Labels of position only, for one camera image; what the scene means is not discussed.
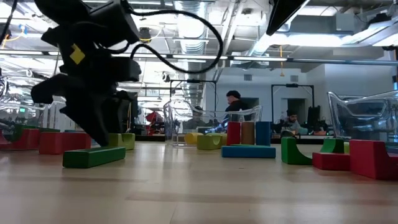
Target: metal frame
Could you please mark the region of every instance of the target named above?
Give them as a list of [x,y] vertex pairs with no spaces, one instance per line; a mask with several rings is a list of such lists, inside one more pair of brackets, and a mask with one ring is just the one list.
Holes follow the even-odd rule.
[[286,88],[310,87],[312,90],[312,107],[315,107],[315,91],[313,85],[299,85],[299,84],[275,84],[271,85],[271,110],[272,122],[274,122],[274,86],[284,86]]
[[[179,82],[179,84],[173,88],[172,83]],[[176,89],[182,82],[186,83],[213,83],[214,84],[214,111],[217,110],[217,81],[213,80],[170,80],[170,100],[172,99],[172,90]]]

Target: hair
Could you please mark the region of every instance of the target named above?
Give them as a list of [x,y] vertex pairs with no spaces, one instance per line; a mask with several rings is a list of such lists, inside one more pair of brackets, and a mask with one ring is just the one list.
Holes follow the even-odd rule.
[[297,115],[297,112],[294,110],[287,110],[286,113],[287,113],[287,116]]
[[227,97],[228,96],[233,96],[233,97],[235,97],[237,99],[241,98],[241,94],[238,91],[236,91],[236,90],[231,90],[231,91],[227,92],[226,96]]

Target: yellow label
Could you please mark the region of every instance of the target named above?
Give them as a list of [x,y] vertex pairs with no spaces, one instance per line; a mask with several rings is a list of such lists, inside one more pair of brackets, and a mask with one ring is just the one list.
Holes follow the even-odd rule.
[[80,50],[80,48],[73,44],[72,48],[74,49],[73,53],[70,55],[70,58],[78,65],[86,55]]

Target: blue block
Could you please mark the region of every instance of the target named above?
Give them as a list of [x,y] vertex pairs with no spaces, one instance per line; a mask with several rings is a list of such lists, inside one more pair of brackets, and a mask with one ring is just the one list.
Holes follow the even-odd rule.
[[271,145],[271,122],[260,121],[256,122],[256,145],[270,146]]
[[224,158],[275,158],[276,150],[267,146],[223,146],[221,155]]

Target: red block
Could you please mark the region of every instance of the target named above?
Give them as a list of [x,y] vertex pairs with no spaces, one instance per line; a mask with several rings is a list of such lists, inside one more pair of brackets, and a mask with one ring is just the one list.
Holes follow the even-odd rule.
[[349,171],[349,154],[314,152],[312,165],[321,170]]
[[42,133],[39,154],[59,155],[65,151],[91,148],[91,138],[86,133]]
[[226,130],[226,145],[231,146],[233,144],[241,143],[241,123],[228,121]]
[[376,180],[398,180],[398,166],[382,141],[349,142],[351,172]]
[[30,150],[39,148],[40,131],[38,129],[23,129],[21,137],[15,141],[0,144],[0,149]]

